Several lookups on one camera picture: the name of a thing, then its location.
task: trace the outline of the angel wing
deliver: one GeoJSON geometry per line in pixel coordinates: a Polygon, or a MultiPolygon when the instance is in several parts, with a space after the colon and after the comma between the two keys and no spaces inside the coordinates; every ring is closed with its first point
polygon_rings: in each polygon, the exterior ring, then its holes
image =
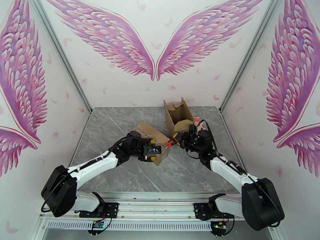
{"type": "Polygon", "coordinates": [[[298,155],[298,164],[303,164],[316,177],[320,175],[320,123],[301,127],[288,135],[277,148],[289,146],[298,155]]]}
{"type": "Polygon", "coordinates": [[[93,49],[125,72],[147,73],[154,80],[154,61],[134,27],[122,16],[78,0],[47,0],[62,22],[93,49]]]}
{"type": "Polygon", "coordinates": [[[0,35],[0,54],[0,91],[18,127],[41,143],[36,133],[46,121],[44,70],[26,0],[15,0],[0,35]]]}
{"type": "Polygon", "coordinates": [[[0,177],[2,172],[7,173],[8,169],[11,170],[14,165],[18,165],[18,156],[21,150],[31,147],[37,149],[37,146],[32,140],[19,131],[0,126],[0,177]]]}
{"type": "Polygon", "coordinates": [[[268,120],[278,127],[274,142],[300,121],[319,81],[320,40],[301,0],[285,0],[272,43],[268,120]]]}
{"type": "Polygon", "coordinates": [[[229,0],[185,18],[176,28],[157,61],[157,80],[177,75],[200,62],[251,20],[262,0],[229,0]]]}

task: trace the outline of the marble surface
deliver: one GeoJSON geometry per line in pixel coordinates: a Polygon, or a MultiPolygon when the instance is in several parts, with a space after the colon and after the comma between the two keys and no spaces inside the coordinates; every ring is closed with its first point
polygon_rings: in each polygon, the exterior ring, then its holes
{"type": "MultiPolygon", "coordinates": [[[[206,119],[219,152],[238,162],[222,120],[215,107],[190,107],[193,116],[206,119]]],[[[145,121],[169,137],[162,107],[95,108],[72,165],[98,156],[124,137],[139,122],[145,121]]],[[[97,192],[213,192],[233,193],[235,188],[199,160],[174,146],[163,162],[153,163],[130,158],[122,165],[88,181],[81,191],[97,192]]]]}

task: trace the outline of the pink feather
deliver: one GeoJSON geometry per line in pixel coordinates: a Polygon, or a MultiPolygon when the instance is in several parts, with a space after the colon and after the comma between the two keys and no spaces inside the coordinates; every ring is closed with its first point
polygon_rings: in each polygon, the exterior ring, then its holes
{"type": "Polygon", "coordinates": [[[62,22],[94,51],[125,72],[147,73],[154,80],[154,61],[134,27],[122,16],[78,0],[47,0],[62,22]]]}
{"type": "Polygon", "coordinates": [[[15,0],[0,35],[1,93],[18,127],[34,141],[44,123],[47,100],[38,32],[26,0],[15,0]]]}
{"type": "Polygon", "coordinates": [[[164,73],[177,75],[200,62],[252,19],[262,0],[229,0],[185,18],[176,28],[157,61],[157,80],[164,73]]]}
{"type": "Polygon", "coordinates": [[[37,149],[37,146],[21,132],[12,128],[0,126],[0,177],[2,172],[7,173],[14,165],[18,165],[18,156],[21,150],[31,147],[37,149]]]}
{"type": "Polygon", "coordinates": [[[298,164],[305,169],[320,175],[320,123],[301,127],[291,132],[278,144],[277,148],[289,146],[298,155],[298,164]]]}
{"type": "Polygon", "coordinates": [[[316,31],[301,0],[285,0],[272,44],[266,98],[268,120],[278,127],[274,142],[297,126],[319,81],[316,31]]]}

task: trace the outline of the open cardboard box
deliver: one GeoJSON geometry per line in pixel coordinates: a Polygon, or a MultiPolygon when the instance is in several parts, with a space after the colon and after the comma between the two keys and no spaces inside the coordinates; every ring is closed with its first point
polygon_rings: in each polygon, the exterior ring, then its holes
{"type": "Polygon", "coordinates": [[[150,126],[146,122],[140,122],[138,126],[136,126],[133,131],[139,132],[142,138],[152,138],[156,142],[157,145],[161,146],[161,154],[156,155],[156,159],[153,161],[157,166],[165,159],[169,152],[169,148],[164,148],[166,142],[170,139],[165,136],[163,133],[156,130],[154,127],[150,126]]]}
{"type": "Polygon", "coordinates": [[[166,123],[171,137],[177,132],[189,131],[189,125],[194,124],[194,117],[186,101],[181,98],[181,102],[167,105],[164,100],[163,104],[166,123]]]}

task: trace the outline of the black mounting plate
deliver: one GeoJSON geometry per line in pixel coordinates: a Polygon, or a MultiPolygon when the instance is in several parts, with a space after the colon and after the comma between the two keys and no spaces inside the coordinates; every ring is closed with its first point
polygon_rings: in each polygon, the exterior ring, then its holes
{"type": "Polygon", "coordinates": [[[117,218],[119,203],[104,203],[103,209],[99,212],[80,211],[80,218],[117,218]]]}
{"type": "Polygon", "coordinates": [[[194,214],[197,219],[209,220],[209,219],[233,219],[233,215],[229,213],[215,212],[213,215],[208,206],[208,203],[194,203],[194,214]]]}

